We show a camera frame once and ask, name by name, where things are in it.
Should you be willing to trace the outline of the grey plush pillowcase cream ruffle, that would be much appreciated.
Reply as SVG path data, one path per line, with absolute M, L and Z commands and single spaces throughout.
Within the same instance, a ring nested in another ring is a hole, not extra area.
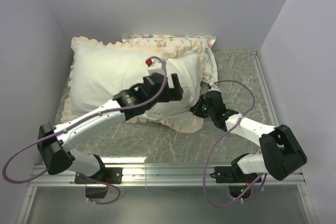
M 196 42 L 177 55 L 154 46 L 117 42 L 104 45 L 95 39 L 74 37 L 74 59 L 70 67 L 68 98 L 61 114 L 62 123 L 71 121 L 105 104 L 121 90 L 128 89 L 148 74 L 145 61 L 150 56 L 165 59 L 168 74 L 177 73 L 183 99 L 158 103 L 129 123 L 161 123 L 181 133 L 195 133 L 204 123 L 191 111 L 201 91 L 204 64 L 201 44 Z

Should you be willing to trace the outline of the white pillow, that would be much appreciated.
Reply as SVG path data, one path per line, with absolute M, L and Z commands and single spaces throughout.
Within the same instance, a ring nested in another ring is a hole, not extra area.
M 88 42 L 75 44 L 74 63 L 70 73 L 70 110 L 84 115 L 105 104 L 115 94 L 140 83 L 147 75 L 145 61 L 152 52 L 135 49 L 99 47 Z M 194 125 L 196 117 L 190 112 L 200 93 L 199 56 L 188 51 L 166 60 L 168 74 L 177 73 L 183 99 L 157 103 L 139 116 L 142 120 L 170 120 L 183 126 Z

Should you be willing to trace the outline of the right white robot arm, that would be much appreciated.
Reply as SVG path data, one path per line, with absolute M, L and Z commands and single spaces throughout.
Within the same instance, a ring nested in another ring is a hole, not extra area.
M 191 112 L 200 118 L 210 118 L 217 128 L 260 147 L 260 154 L 243 154 L 231 162 L 228 172 L 231 183 L 243 182 L 250 174 L 260 173 L 283 180 L 307 163 L 306 154 L 288 126 L 262 124 L 228 109 L 219 91 L 201 95 Z

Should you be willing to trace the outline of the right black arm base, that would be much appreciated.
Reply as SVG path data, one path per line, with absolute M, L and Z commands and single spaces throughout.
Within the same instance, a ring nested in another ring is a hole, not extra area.
M 215 166 L 210 176 L 218 184 L 233 184 L 233 186 L 228 186 L 228 190 L 233 198 L 237 198 L 257 178 L 258 174 L 244 174 L 237 164 L 231 164 L 231 166 Z

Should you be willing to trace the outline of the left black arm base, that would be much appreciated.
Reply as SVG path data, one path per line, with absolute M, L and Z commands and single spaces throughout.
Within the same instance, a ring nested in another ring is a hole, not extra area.
M 104 199 L 110 188 L 110 184 L 118 185 L 122 181 L 123 168 L 108 167 L 87 177 L 84 174 L 75 175 L 74 184 L 85 185 L 85 195 L 89 199 Z

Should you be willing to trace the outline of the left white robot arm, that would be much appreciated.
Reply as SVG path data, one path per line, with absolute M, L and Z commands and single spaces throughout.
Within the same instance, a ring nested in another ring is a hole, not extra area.
M 106 170 L 101 158 L 75 150 L 77 144 L 88 135 L 109 125 L 119 124 L 142 115 L 160 102 L 180 101 L 183 89 L 177 74 L 171 75 L 169 87 L 164 75 L 153 73 L 131 88 L 122 90 L 102 106 L 68 123 L 51 126 L 43 124 L 39 129 L 37 148 L 49 175 L 66 170 L 87 176 L 93 183 L 105 179 Z

